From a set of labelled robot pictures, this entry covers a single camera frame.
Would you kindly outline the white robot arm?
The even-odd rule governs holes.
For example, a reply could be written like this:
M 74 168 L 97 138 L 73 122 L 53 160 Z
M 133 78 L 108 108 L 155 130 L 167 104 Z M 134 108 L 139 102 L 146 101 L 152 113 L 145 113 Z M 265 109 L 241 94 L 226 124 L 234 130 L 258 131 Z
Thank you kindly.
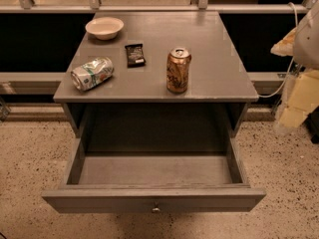
M 297 77 L 288 77 L 275 115 L 276 131 L 287 134 L 301 126 L 319 107 L 319 1 L 270 52 L 291 56 L 305 68 Z

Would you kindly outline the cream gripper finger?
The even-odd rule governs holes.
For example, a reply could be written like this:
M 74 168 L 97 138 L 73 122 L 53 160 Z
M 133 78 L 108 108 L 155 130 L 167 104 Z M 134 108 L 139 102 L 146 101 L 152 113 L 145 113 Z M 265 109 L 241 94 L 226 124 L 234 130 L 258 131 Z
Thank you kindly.
M 319 70 L 306 69 L 298 76 L 289 76 L 275 114 L 275 131 L 290 133 L 300 127 L 318 107 Z
M 273 45 L 270 53 L 281 57 L 293 56 L 295 35 L 296 29 L 292 29 L 282 40 Z

